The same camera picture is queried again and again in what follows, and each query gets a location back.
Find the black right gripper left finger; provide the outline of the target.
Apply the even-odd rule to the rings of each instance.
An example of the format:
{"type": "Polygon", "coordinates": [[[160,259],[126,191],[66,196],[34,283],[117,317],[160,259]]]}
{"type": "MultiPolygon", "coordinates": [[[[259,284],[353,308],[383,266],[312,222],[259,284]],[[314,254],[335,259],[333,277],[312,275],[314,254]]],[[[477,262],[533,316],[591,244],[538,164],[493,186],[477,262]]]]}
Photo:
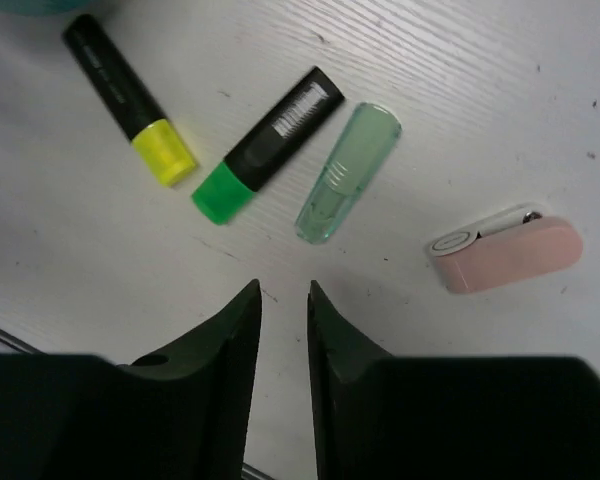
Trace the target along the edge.
{"type": "Polygon", "coordinates": [[[137,359],[135,404],[145,478],[241,475],[260,341],[262,298],[249,282],[211,318],[137,359]]]}

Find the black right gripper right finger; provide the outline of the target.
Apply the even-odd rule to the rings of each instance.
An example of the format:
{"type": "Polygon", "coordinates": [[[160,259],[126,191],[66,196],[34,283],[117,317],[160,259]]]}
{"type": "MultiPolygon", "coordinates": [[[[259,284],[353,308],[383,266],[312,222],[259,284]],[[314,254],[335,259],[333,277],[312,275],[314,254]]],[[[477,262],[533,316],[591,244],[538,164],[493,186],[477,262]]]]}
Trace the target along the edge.
{"type": "Polygon", "coordinates": [[[382,430],[382,376],[373,368],[390,354],[346,320],[315,280],[307,346],[318,477],[362,479],[373,470],[382,430]]]}

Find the pink white correction tape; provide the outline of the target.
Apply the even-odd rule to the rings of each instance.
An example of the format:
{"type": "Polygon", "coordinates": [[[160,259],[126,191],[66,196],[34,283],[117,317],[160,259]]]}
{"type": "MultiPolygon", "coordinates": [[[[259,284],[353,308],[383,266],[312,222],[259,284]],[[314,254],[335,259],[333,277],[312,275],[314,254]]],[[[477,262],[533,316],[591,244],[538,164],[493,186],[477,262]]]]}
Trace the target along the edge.
{"type": "Polygon", "coordinates": [[[538,203],[518,204],[447,233],[427,253],[447,290],[473,294],[567,269],[583,240],[538,203]]]}

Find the green highlighter marker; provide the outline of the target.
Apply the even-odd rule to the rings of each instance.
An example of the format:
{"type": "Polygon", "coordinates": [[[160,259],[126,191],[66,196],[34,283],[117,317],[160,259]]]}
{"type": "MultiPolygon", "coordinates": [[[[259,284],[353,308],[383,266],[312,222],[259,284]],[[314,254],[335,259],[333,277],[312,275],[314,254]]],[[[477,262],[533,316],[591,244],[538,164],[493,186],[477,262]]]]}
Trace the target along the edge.
{"type": "Polygon", "coordinates": [[[302,77],[193,192],[200,212],[229,223],[342,105],[345,97],[317,66],[302,77]]]}

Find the yellow highlighter marker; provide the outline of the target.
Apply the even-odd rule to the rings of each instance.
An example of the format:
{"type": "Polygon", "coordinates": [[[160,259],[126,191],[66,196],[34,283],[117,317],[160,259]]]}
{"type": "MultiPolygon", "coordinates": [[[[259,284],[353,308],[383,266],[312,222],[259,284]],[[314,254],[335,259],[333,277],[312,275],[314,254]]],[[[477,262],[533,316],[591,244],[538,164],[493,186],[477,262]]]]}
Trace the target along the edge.
{"type": "Polygon", "coordinates": [[[91,15],[80,15],[62,38],[158,182],[172,187],[188,177],[197,168],[197,160],[100,23],[91,15]]]}

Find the teal round desk organizer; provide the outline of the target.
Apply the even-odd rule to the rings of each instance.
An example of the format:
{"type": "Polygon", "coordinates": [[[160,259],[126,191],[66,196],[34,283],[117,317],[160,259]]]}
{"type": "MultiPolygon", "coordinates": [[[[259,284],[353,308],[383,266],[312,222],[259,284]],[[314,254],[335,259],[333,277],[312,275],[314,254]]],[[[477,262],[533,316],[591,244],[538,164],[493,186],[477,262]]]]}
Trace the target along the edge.
{"type": "Polygon", "coordinates": [[[46,16],[66,13],[89,3],[90,0],[0,0],[0,12],[24,16],[46,16]]]}

